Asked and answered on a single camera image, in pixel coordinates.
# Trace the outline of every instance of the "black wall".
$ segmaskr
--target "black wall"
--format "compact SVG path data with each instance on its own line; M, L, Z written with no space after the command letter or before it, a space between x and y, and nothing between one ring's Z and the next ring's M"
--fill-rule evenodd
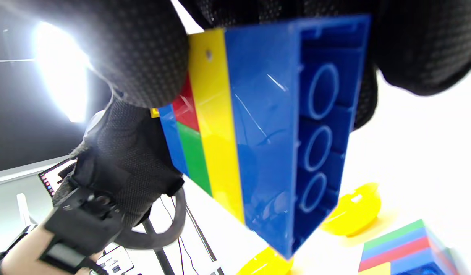
M0 8L0 60L33 58L38 22ZM88 75L87 118L108 103L108 86ZM0 171L67 155L84 123L71 123L50 98L35 62L0 63Z

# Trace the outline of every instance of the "laptop screen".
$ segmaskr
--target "laptop screen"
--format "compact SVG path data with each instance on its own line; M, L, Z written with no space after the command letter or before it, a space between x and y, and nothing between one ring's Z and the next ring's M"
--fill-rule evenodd
M59 172L75 162L76 160L64 160L38 174L38 177L44 184L51 197L55 194L55 192L57 192L57 189L59 189L60 183L62 181L62 178L59 176Z

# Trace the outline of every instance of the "yellow bowl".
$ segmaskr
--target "yellow bowl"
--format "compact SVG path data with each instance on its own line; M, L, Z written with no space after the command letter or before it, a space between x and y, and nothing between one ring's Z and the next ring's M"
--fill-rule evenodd
M367 183L339 199L320 229L337 236L354 236L372 225L382 207L377 183Z
M293 258L286 261L271 247L260 252L244 265L237 275L285 275L293 266Z

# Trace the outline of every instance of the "red panel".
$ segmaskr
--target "red panel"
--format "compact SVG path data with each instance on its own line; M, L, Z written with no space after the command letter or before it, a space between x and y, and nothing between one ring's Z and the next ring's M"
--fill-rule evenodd
M189 76L186 78L186 83L183 86L183 91L181 91L180 96L173 101L173 109L176 120L179 123L200 132Z
M363 270L375 267L377 265L380 265L386 262L392 262L392 261L398 260L412 253L419 252L427 248L429 248L429 239L427 237L420 238L411 243L408 243L401 247L397 247L396 249L392 249L376 257L369 258L366 261L361 262L361 264L359 265L358 272L361 272Z

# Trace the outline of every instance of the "human wrist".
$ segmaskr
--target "human wrist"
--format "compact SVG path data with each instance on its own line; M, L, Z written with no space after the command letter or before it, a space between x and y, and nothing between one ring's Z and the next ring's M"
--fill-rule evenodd
M39 225L18 242L1 261L3 275L68 275L67 272L39 260L53 238L53 233ZM92 255L94 261L101 254ZM77 274L88 274L89 269L82 269Z

